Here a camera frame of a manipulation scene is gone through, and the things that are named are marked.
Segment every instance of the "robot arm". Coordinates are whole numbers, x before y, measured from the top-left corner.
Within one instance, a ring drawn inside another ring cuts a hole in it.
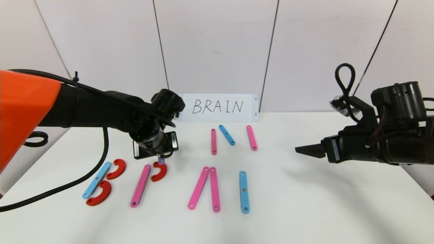
[[[316,158],[327,155],[330,163],[360,160],[391,165],[434,164],[434,116],[428,116],[426,111],[431,109],[424,106],[424,100],[432,99],[422,98],[418,83],[376,89],[371,100],[379,121],[374,108],[355,96],[331,101],[343,115],[361,111],[362,119],[320,144],[297,147],[296,152]],[[425,126],[419,126],[419,122],[425,122]]]
[[[146,157],[169,157],[175,148],[163,132],[185,104],[167,89],[151,103],[128,94],[108,91],[41,71],[0,71],[0,175],[37,126],[115,128],[130,137]]]

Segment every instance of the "white wall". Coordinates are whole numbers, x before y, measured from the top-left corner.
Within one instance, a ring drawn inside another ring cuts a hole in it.
[[[68,77],[33,0],[0,1],[0,69],[36,69]],[[63,128],[37,127],[49,135],[40,148],[22,146],[0,177],[4,194],[65,132]]]
[[[141,97],[167,88],[152,1],[36,0],[69,73]]]
[[[277,0],[156,0],[169,88],[262,93]]]
[[[434,97],[434,1],[399,0],[377,51],[356,92],[371,103],[371,92],[394,83],[418,81],[422,95]],[[426,107],[434,108],[434,102]],[[404,167],[415,181],[434,195],[434,166]]]
[[[280,1],[260,111],[331,111],[329,101],[342,94],[336,67],[352,64],[358,83],[394,3]],[[349,71],[341,73],[349,81]]]

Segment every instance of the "panel seam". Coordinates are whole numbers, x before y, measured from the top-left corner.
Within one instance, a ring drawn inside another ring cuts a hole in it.
[[[262,98],[264,97],[265,81],[267,79],[268,63],[270,62],[271,46],[273,45],[274,29],[276,27],[276,19],[277,19],[277,11],[279,10],[279,2],[280,2],[280,0],[277,0],[276,13],[274,15],[273,30],[271,32],[270,48],[268,49],[267,65],[265,67],[264,83],[262,84],[261,99],[259,102],[259,112],[261,112]]]
[[[166,62],[164,61],[163,45],[161,43],[160,28],[158,26],[157,10],[155,8],[154,0],[152,0],[152,4],[154,5],[155,22],[157,24],[157,31],[158,31],[158,40],[160,41],[161,56],[163,57],[164,74],[166,75],[167,89],[169,89],[169,80],[167,79]]]
[[[51,36],[51,33],[50,33],[50,30],[48,29],[48,26],[45,23],[45,19],[42,16],[41,9],[39,9],[39,6],[38,6],[38,3],[36,2],[36,0],[33,0],[33,1],[34,1],[35,5],[36,5],[36,8],[38,9],[39,15],[41,16],[41,19],[42,19],[42,22],[44,23],[45,29],[47,30],[48,35],[50,36],[51,42],[53,43],[53,46],[54,46],[54,49],[56,50],[56,53],[59,56],[60,61],[62,62],[63,68],[65,69],[66,73],[68,74],[69,79],[72,79],[71,75],[69,74],[68,69],[66,68],[65,62],[63,61],[62,56],[60,55],[60,52],[57,49],[56,44],[54,43],[53,37]]]
[[[378,46],[380,45],[381,39],[383,38],[384,33],[386,32],[387,26],[389,25],[390,19],[392,18],[393,11],[395,11],[395,7],[396,7],[396,4],[397,4],[397,3],[398,3],[398,0],[395,1],[395,4],[394,4],[394,6],[393,6],[393,8],[392,8],[392,12],[390,13],[390,15],[389,15],[389,19],[388,19],[387,22],[386,22],[386,26],[384,26],[383,32],[381,33],[381,36],[380,36],[380,39],[379,39],[378,42],[377,42],[377,46],[375,46],[374,52],[372,53],[372,56],[371,56],[371,58],[369,59],[368,64],[366,65],[365,71],[363,72],[362,76],[360,77],[360,80],[359,80],[359,82],[358,82],[358,84],[357,84],[357,87],[355,88],[355,90],[354,90],[354,92],[353,92],[353,96],[355,95],[355,92],[357,91],[358,87],[359,87],[360,84],[362,83],[363,77],[365,76],[366,71],[368,70],[368,67],[369,67],[369,65],[371,64],[371,61],[372,61],[372,59],[374,58],[375,52],[377,51]]]

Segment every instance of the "red curved piece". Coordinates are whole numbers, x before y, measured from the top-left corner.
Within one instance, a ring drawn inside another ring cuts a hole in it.
[[[154,163],[154,168],[160,168],[160,172],[156,175],[151,176],[151,181],[156,182],[161,180],[167,173],[167,165],[159,164],[158,162]]]
[[[117,178],[118,176],[122,175],[122,173],[123,173],[123,172],[125,171],[125,169],[127,168],[127,164],[126,164],[125,161],[123,161],[122,159],[116,159],[116,160],[113,162],[113,164],[114,164],[114,165],[117,165],[117,166],[118,166],[118,169],[116,169],[115,172],[111,172],[111,173],[108,173],[108,174],[107,174],[106,178],[107,178],[108,180],[115,179],[115,178]]]
[[[101,181],[98,184],[98,186],[102,188],[101,194],[99,194],[98,196],[96,196],[94,198],[87,199],[87,201],[86,201],[87,205],[96,206],[96,205],[104,202],[104,200],[108,197],[108,195],[110,195],[110,192],[112,191],[112,185],[110,184],[110,182]]]

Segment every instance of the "sign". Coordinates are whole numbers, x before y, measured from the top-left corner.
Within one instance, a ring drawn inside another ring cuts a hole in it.
[[[180,121],[256,122],[259,99],[255,94],[180,94],[185,103]]]

